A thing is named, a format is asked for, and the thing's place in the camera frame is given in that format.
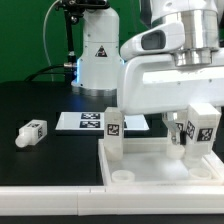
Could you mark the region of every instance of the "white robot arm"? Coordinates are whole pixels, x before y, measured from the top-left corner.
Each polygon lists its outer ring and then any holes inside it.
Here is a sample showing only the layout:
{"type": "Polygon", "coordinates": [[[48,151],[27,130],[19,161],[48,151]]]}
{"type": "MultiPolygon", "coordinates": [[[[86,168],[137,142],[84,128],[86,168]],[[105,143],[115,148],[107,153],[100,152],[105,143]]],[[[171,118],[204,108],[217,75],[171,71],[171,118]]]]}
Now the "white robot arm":
{"type": "Polygon", "coordinates": [[[118,107],[129,115],[163,113],[174,145],[181,144],[175,123],[182,123],[188,162],[210,153],[220,119],[215,107],[224,106],[217,20],[223,2],[152,0],[152,28],[121,48],[127,62],[118,80],[118,107]],[[197,131],[191,136],[192,127],[197,131]],[[212,133],[206,143],[198,141],[203,128],[212,133]]]}

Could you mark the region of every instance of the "screw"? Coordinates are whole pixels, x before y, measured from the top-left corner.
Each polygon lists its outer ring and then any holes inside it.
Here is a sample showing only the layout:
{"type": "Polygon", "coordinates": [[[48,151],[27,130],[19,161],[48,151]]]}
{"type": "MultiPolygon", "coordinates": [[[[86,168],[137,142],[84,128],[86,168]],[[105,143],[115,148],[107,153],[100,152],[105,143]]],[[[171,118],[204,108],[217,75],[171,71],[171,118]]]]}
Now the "screw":
{"type": "Polygon", "coordinates": [[[74,4],[75,4],[74,0],[69,1],[69,5],[74,5],[74,4]]]}
{"type": "Polygon", "coordinates": [[[71,17],[71,21],[72,21],[73,23],[77,23],[78,19],[77,19],[76,17],[72,16],[72,17],[71,17]]]}

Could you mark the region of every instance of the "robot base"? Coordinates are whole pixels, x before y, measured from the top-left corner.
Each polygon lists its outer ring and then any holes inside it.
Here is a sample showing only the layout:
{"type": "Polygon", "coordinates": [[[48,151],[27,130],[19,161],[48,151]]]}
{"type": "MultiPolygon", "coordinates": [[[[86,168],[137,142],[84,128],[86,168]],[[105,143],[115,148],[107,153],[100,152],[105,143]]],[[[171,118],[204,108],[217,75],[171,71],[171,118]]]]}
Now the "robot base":
{"type": "Polygon", "coordinates": [[[72,82],[72,91],[87,96],[116,96],[117,89],[86,89],[72,82]]]}

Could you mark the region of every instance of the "green wall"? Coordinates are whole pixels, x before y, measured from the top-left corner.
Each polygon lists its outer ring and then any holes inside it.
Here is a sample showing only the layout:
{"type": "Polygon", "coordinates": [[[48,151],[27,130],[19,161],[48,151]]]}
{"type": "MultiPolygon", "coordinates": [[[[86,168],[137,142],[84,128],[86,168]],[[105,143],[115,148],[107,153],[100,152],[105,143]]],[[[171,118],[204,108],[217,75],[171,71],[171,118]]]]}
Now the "green wall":
{"type": "MultiPolygon", "coordinates": [[[[0,82],[24,80],[29,74],[48,66],[42,28],[45,14],[54,1],[1,1],[0,82]]],[[[139,1],[110,0],[110,3],[120,15],[120,45],[146,29],[139,21],[139,1]]],[[[74,26],[73,30],[75,49],[79,56],[82,52],[82,23],[74,26]]],[[[47,45],[52,64],[66,61],[67,45],[62,10],[54,10],[50,14],[47,45]]]]}

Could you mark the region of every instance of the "white block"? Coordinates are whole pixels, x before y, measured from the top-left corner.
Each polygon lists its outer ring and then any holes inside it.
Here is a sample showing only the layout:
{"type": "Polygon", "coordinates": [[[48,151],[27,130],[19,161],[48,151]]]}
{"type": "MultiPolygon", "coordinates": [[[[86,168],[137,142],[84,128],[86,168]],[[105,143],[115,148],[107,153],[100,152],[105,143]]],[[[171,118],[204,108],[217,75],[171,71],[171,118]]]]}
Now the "white block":
{"type": "Polygon", "coordinates": [[[124,116],[118,108],[114,107],[108,107],[104,116],[104,147],[107,159],[121,160],[123,157],[124,116]]]}
{"type": "Polygon", "coordinates": [[[187,155],[201,157],[209,154],[216,136],[221,113],[211,104],[191,104],[187,120],[187,155]]]}

